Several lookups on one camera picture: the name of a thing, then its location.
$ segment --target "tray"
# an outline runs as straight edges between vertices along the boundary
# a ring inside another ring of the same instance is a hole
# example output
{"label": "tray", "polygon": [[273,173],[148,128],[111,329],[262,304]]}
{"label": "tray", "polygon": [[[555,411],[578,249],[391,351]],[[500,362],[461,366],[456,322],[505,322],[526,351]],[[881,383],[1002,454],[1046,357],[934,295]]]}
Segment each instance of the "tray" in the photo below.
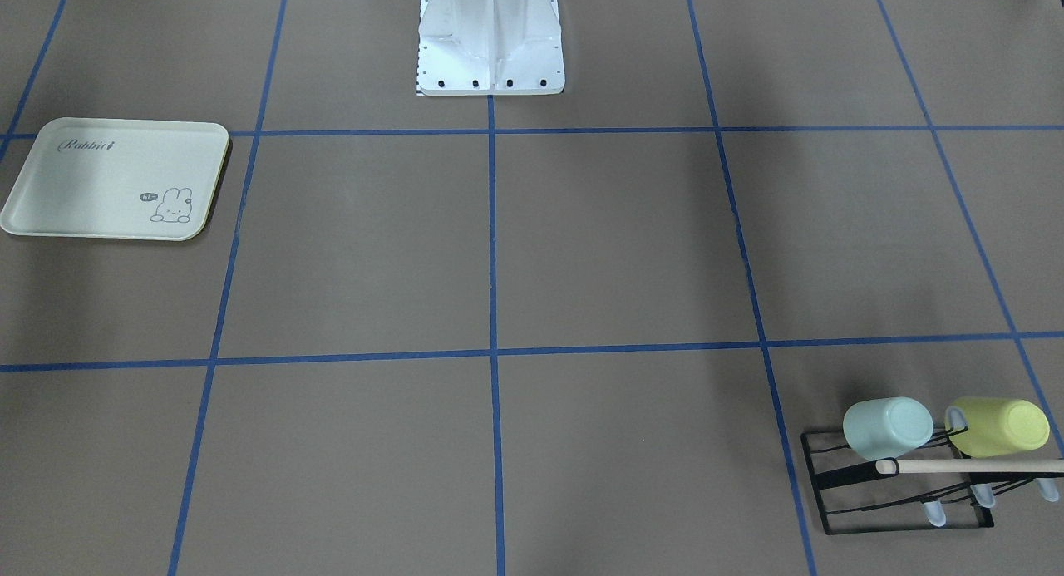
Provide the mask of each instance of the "tray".
{"label": "tray", "polygon": [[0,212],[15,235],[165,240],[206,225],[229,132],[216,124],[84,119],[37,134]]}

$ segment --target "gray surface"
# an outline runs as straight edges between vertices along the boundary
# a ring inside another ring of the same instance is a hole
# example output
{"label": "gray surface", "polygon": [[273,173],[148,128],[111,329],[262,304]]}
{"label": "gray surface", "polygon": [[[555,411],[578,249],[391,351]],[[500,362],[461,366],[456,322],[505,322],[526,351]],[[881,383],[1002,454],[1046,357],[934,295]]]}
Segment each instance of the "gray surface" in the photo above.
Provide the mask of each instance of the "gray surface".
{"label": "gray surface", "polygon": [[712,135],[501,136],[497,163],[500,345],[757,338]]}
{"label": "gray surface", "polygon": [[1005,329],[928,133],[725,142],[769,338]]}
{"label": "gray surface", "polygon": [[483,359],[226,367],[183,574],[495,573]]}
{"label": "gray surface", "polygon": [[[936,122],[1064,124],[1060,0],[884,1]],[[59,2],[0,0],[0,131]],[[496,127],[664,132],[255,139],[281,0],[67,1],[18,132],[245,133],[195,240],[0,237],[0,572],[167,573],[205,375],[179,576],[802,576],[801,525],[820,576],[1059,572],[1032,491],[992,531],[828,538],[798,463],[799,522],[716,137],[681,129],[712,125],[686,0],[560,3],[566,92]],[[843,339],[770,349],[791,451],[865,397],[1036,399],[1014,341],[912,343],[1010,333],[877,1],[694,4],[721,125],[753,128],[722,144],[765,335]],[[488,127],[413,96],[417,0],[286,9],[267,130]],[[1018,329],[1050,331],[1023,345],[1058,415],[1061,133],[941,132]],[[676,349],[719,345],[751,348]]]}
{"label": "gray surface", "polygon": [[163,574],[202,368],[0,375],[5,574]]}

